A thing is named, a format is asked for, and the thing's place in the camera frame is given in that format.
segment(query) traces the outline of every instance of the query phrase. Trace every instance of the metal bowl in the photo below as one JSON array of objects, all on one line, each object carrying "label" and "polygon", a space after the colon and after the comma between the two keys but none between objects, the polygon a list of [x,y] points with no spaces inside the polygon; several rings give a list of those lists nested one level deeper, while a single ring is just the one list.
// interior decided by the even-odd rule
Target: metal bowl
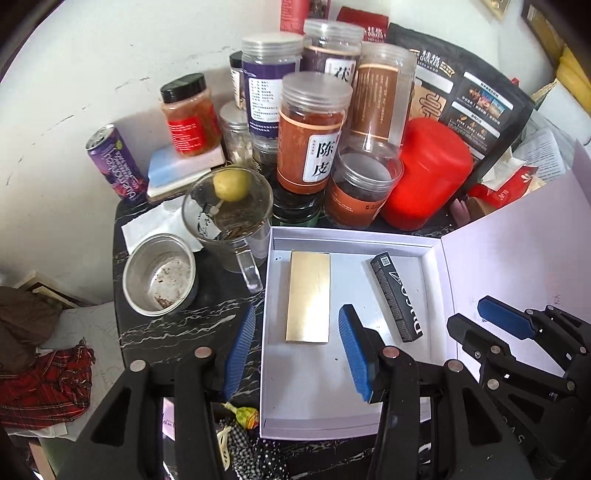
[{"label": "metal bowl", "polygon": [[198,283],[193,252],[170,233],[159,233],[141,242],[123,270],[127,302],[148,317],[188,307],[197,294]]}]

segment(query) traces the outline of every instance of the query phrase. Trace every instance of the gold card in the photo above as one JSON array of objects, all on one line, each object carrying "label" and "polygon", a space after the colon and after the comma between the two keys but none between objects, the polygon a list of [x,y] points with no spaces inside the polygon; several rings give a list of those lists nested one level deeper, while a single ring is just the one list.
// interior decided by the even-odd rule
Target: gold card
[{"label": "gold card", "polygon": [[328,343],[330,254],[292,252],[286,342]]}]

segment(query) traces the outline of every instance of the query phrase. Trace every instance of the clear plastic jar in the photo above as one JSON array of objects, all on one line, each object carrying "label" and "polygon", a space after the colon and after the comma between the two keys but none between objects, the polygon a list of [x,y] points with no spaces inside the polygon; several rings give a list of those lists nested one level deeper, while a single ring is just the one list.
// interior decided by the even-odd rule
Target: clear plastic jar
[{"label": "clear plastic jar", "polygon": [[365,229],[378,215],[404,168],[393,145],[375,142],[371,151],[366,151],[357,139],[348,140],[339,146],[324,211],[339,228]]},{"label": "clear plastic jar", "polygon": [[304,22],[304,33],[300,70],[327,73],[351,84],[361,56],[365,29],[344,22],[309,18]]},{"label": "clear plastic jar", "polygon": [[293,193],[324,189],[335,157],[352,88],[319,72],[283,78],[277,180]]},{"label": "clear plastic jar", "polygon": [[276,138],[253,137],[252,139],[255,169],[262,173],[267,180],[271,176],[275,176],[278,150],[279,142]]},{"label": "clear plastic jar", "polygon": [[277,138],[281,79],[300,67],[304,37],[277,32],[242,39],[242,71],[248,126],[253,136]]},{"label": "clear plastic jar", "polygon": [[228,102],[220,110],[220,123],[228,161],[241,167],[255,168],[246,112],[238,108],[234,102]]},{"label": "clear plastic jar", "polygon": [[417,56],[388,43],[363,42],[349,112],[351,133],[397,147],[408,115]]},{"label": "clear plastic jar", "polygon": [[200,155],[220,144],[222,131],[203,73],[173,80],[160,89],[160,94],[163,101],[160,108],[166,116],[174,148],[183,157]]}]

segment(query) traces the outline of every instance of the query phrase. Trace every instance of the open box lid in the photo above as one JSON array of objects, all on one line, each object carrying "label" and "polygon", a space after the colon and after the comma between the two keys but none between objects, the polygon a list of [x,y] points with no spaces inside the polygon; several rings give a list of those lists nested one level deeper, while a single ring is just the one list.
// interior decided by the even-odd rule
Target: open box lid
[{"label": "open box lid", "polygon": [[[533,340],[480,318],[490,295],[518,310],[559,306],[591,321],[591,160],[577,143],[573,169],[522,199],[442,237],[453,307],[506,341],[518,360],[563,375]],[[479,378],[479,363],[458,348]]]}]

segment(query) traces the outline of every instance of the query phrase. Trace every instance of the purple can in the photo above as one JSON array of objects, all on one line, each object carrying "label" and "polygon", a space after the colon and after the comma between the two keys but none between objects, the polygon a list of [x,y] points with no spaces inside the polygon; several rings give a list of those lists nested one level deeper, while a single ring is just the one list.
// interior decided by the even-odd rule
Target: purple can
[{"label": "purple can", "polygon": [[148,180],[139,172],[114,125],[92,135],[86,142],[86,151],[119,197],[132,203],[145,200]]}]

